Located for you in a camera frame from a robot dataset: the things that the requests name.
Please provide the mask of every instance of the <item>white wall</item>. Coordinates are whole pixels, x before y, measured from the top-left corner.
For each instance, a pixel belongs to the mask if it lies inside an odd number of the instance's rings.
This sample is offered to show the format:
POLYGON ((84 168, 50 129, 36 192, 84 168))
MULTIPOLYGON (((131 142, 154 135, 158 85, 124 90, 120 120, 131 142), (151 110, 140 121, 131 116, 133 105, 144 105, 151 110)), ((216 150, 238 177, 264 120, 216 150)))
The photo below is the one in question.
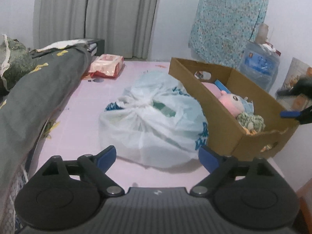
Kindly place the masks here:
MULTIPOLYGON (((149 60, 171 57, 196 59, 188 38, 199 0, 158 0, 149 60)), ((269 0, 265 23, 269 41, 281 53, 280 69, 271 94, 281 87, 292 57, 312 66, 312 0, 269 0)), ((298 129, 274 157, 286 180, 297 190, 312 178, 312 125, 298 129)))
POLYGON ((35 0, 0 0, 0 34, 33 48, 34 4, 35 0))
POLYGON ((188 38, 198 1, 157 0, 148 60, 170 61, 171 57, 192 59, 188 38))

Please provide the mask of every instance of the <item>light blue floral cloth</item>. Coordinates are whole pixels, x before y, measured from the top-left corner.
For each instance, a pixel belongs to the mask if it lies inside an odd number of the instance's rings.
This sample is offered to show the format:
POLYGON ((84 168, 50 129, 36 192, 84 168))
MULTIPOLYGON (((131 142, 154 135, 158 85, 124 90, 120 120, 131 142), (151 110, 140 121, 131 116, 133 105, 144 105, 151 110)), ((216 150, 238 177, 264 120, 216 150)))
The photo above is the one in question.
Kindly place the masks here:
POLYGON ((254 41, 269 0, 199 0, 189 47, 209 63, 236 68, 254 41))

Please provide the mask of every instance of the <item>pink bed sheet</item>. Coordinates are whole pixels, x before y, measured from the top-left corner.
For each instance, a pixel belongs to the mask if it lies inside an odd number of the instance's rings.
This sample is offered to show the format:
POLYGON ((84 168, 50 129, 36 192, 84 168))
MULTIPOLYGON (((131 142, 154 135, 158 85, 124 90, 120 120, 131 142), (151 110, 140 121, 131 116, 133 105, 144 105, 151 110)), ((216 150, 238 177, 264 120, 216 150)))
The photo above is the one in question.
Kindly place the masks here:
MULTIPOLYGON (((100 83, 81 81, 62 112, 56 114, 60 123, 51 131, 51 139, 42 139, 38 145, 31 166, 33 173, 53 155, 60 155, 63 160, 74 160, 83 154, 96 155, 103 150, 99 145, 98 120, 104 108, 115 102, 124 88, 131 86, 143 73, 152 70, 167 73, 169 70, 166 62, 126 61, 125 64, 115 80, 104 79, 100 83)), ((119 158, 107 172, 125 191, 133 186, 186 187, 189 191, 208 174, 198 160, 170 170, 158 170, 119 158)))

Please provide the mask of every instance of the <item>white plastic bag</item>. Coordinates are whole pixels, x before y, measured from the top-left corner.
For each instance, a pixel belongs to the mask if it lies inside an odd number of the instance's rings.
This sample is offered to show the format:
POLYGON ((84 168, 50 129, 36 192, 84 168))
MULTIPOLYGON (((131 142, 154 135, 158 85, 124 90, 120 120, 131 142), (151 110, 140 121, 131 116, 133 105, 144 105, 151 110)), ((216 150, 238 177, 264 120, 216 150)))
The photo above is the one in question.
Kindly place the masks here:
POLYGON ((125 89, 100 115, 102 148, 114 145, 119 157, 169 168, 198 159, 208 137, 200 104, 174 77, 152 71, 125 89))

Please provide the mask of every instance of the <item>green knitted toy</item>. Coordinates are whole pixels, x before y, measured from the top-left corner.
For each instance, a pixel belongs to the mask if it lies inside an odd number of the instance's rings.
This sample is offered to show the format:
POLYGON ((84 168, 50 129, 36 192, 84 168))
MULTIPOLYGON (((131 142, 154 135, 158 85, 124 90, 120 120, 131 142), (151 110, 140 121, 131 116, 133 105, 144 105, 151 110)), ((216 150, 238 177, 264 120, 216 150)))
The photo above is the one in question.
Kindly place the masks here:
POLYGON ((249 131, 255 130, 258 133, 262 132, 266 127, 263 118, 252 113, 241 113, 238 115, 237 121, 242 127, 247 128, 249 131))

